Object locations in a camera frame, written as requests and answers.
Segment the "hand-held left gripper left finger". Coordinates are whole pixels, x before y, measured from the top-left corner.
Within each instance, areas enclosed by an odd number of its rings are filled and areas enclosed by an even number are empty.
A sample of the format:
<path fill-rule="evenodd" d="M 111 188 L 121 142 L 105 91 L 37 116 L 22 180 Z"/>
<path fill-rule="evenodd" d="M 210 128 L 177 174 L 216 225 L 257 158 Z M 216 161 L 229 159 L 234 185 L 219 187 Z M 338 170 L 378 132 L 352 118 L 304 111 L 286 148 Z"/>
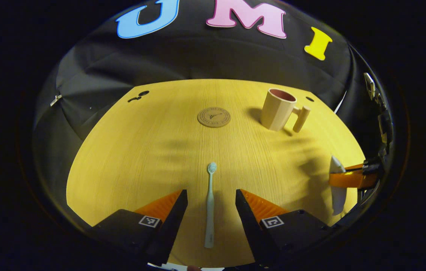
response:
<path fill-rule="evenodd" d="M 145 206 L 119 209 L 92 227 L 95 239 L 142 264 L 166 264 L 188 206 L 180 189 Z"/>

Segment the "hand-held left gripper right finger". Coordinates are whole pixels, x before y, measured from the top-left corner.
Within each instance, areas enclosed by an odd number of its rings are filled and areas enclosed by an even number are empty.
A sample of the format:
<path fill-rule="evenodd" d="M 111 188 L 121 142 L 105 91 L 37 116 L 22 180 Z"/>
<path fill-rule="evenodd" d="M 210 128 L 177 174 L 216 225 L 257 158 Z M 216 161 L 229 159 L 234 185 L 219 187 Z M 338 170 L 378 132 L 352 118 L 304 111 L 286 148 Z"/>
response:
<path fill-rule="evenodd" d="M 235 205 L 256 263 L 273 266 L 305 254 L 334 228 L 303 209 L 288 211 L 245 189 Z"/>

